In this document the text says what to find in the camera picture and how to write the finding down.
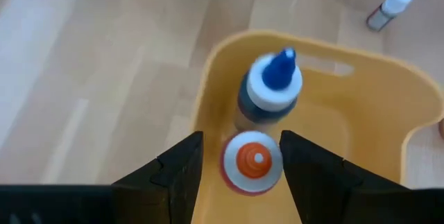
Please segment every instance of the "bottle cap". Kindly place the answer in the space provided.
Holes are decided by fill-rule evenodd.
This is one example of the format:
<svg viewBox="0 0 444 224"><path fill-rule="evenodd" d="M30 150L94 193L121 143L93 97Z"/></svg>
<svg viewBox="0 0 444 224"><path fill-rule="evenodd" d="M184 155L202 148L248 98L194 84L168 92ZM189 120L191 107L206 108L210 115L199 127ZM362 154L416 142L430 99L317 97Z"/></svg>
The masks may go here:
<svg viewBox="0 0 444 224"><path fill-rule="evenodd" d="M262 73L264 84L272 90L287 88L296 69L296 52L293 48L285 48L277 54L265 67Z"/></svg>
<svg viewBox="0 0 444 224"><path fill-rule="evenodd" d="M405 10L412 0L386 0L384 2L384 11L390 14L398 14Z"/></svg>
<svg viewBox="0 0 444 224"><path fill-rule="evenodd" d="M270 171L271 154L264 145L252 142L239 149L236 163L244 176L251 179L261 178Z"/></svg>

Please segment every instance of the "white bottle cap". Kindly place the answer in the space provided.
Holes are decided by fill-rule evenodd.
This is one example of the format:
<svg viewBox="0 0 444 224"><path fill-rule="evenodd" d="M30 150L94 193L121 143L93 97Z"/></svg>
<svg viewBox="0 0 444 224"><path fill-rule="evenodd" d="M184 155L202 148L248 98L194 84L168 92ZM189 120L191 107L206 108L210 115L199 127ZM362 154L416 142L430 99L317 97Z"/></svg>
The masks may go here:
<svg viewBox="0 0 444 224"><path fill-rule="evenodd" d="M228 141L221 154L221 166L227 184L249 196L270 190L283 171L276 141L255 130L241 132Z"/></svg>
<svg viewBox="0 0 444 224"><path fill-rule="evenodd" d="M386 0L382 4L382 10L390 15L396 15L405 10L412 0Z"/></svg>
<svg viewBox="0 0 444 224"><path fill-rule="evenodd" d="M302 88L302 73L297 65L291 74L291 81L287 88L274 90L265 84L263 80L264 70L275 57L276 55L273 53L259 57L251 66L247 80L247 93L251 101L257 107L269 112L278 112L288 107L294 102Z"/></svg>

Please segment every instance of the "blurry object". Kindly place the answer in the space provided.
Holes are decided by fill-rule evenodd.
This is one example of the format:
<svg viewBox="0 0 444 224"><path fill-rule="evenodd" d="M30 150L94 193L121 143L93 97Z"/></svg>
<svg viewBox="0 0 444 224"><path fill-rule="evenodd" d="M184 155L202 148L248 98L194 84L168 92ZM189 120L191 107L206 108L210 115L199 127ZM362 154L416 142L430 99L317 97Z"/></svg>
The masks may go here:
<svg viewBox="0 0 444 224"><path fill-rule="evenodd" d="M386 0L367 18L367 26L374 31L380 31L392 19L404 12L412 0Z"/></svg>

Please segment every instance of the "glue bottle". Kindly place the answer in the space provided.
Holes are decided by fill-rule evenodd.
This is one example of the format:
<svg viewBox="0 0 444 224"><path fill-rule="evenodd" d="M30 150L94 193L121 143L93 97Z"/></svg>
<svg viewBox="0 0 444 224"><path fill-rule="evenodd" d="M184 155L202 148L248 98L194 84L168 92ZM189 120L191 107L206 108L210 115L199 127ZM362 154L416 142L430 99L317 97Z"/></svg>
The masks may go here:
<svg viewBox="0 0 444 224"><path fill-rule="evenodd" d="M301 88L294 49L259 57L241 82L235 126L238 130L266 130L290 113Z"/></svg>
<svg viewBox="0 0 444 224"><path fill-rule="evenodd" d="M380 31L392 19L407 8L412 0L386 0L367 18L367 26L373 31Z"/></svg>

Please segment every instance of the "blue bottle cap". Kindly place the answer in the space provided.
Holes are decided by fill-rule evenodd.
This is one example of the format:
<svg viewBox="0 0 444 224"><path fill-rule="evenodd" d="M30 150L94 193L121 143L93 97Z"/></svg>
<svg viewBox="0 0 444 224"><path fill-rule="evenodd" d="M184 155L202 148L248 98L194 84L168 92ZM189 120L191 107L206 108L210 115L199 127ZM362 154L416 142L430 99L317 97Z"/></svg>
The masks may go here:
<svg viewBox="0 0 444 224"><path fill-rule="evenodd" d="M293 48L285 48L277 54L262 73L265 85L272 90L287 88L296 68L295 60L296 52Z"/></svg>

